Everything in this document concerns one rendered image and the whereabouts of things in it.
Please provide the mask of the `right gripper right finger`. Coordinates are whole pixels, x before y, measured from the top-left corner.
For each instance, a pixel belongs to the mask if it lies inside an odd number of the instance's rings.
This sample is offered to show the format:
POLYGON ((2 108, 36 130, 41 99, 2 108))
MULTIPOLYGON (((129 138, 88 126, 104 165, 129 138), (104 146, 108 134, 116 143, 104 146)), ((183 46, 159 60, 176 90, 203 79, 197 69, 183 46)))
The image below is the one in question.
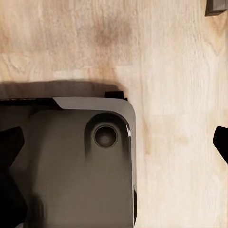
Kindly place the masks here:
POLYGON ((228 128, 218 126, 214 133, 213 144, 228 164, 228 128))

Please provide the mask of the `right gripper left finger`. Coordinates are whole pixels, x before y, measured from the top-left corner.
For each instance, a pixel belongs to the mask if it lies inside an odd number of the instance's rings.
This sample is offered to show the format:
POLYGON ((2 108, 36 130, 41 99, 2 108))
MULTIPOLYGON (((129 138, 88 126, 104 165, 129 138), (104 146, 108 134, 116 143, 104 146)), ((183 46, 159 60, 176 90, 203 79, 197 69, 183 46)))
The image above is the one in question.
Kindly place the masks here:
POLYGON ((25 139, 21 127, 15 127, 0 132, 0 183, 24 144, 25 139))

